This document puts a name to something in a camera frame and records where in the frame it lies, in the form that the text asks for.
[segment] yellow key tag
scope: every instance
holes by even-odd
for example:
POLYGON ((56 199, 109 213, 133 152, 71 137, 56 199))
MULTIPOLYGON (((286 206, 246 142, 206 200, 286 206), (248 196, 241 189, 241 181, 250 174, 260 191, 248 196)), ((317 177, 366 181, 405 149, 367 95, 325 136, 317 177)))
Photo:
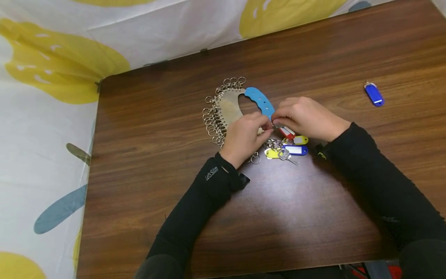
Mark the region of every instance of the yellow key tag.
POLYGON ((293 143, 297 146, 302 146, 308 143, 308 138, 306 136, 296 136, 293 139, 293 143))
POLYGON ((278 159, 279 158, 279 152, 280 151, 274 151, 271 148, 268 148, 265 150, 265 155, 267 159, 278 159))

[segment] wood grain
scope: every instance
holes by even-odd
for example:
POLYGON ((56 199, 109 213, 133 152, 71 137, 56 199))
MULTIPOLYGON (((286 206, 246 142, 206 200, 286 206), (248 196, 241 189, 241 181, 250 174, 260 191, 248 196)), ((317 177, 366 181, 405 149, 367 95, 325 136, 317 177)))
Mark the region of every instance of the wood grain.
MULTIPOLYGON (((428 0, 395 1, 105 79, 78 278, 133 276, 165 217, 219 150, 201 111, 232 76, 245 76, 275 106, 309 96, 366 128, 445 215, 446 20, 428 0), (379 86, 383 107, 371 104, 365 80, 379 86)), ((256 109, 240 102, 243 112, 256 109)), ((313 155, 299 162, 263 157, 242 167, 251 182, 202 232, 192 277, 395 256, 354 186, 313 155)))

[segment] black sleeve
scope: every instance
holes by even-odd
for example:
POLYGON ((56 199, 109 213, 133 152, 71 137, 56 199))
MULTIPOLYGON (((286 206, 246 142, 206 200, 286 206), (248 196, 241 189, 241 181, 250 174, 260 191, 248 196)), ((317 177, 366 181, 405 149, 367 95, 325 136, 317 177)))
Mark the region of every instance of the black sleeve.
MULTIPOLYGON (((364 129, 352 123, 349 129, 326 146, 326 154, 355 183, 379 214, 401 252, 403 263, 413 262, 411 257, 416 257, 422 249, 420 247, 426 245, 427 242, 420 242, 424 240, 436 241, 436 246, 425 251, 432 253, 436 262, 446 262, 444 219, 415 184, 381 154, 364 129)), ((407 264, 401 267, 405 273, 407 264)), ((438 264, 435 268, 446 272, 445 267, 440 268, 438 264)))
POLYGON ((208 159, 167 217, 135 278, 154 278, 155 274, 156 278, 182 278, 207 220, 230 199, 232 192, 243 189, 248 182, 219 153, 208 159))

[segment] yellow leaf pattern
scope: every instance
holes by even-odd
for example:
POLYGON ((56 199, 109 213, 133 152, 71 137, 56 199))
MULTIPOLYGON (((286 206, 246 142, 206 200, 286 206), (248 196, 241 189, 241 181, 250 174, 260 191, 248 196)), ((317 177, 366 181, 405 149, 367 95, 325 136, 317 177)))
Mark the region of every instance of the yellow leaf pattern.
POLYGON ((0 252, 0 277, 7 279, 46 279, 42 269, 25 256, 0 252))
POLYGON ((240 34, 252 38, 329 17, 346 0, 248 0, 240 34))
POLYGON ((2 18, 0 35, 14 51, 5 65, 8 73, 65 103, 97 101, 95 82, 130 70, 128 61, 106 45, 30 22, 2 18))
POLYGON ((146 4, 155 0, 73 0, 74 2, 80 2, 100 7, 128 7, 146 4))

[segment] white curtain with yellow pattern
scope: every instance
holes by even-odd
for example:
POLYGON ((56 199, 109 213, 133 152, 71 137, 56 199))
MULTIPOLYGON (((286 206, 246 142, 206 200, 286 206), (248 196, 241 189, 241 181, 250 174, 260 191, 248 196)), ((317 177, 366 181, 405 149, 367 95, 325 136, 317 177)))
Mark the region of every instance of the white curtain with yellow pattern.
POLYGON ((387 1, 1 1, 0 277, 75 277, 101 79, 387 1))

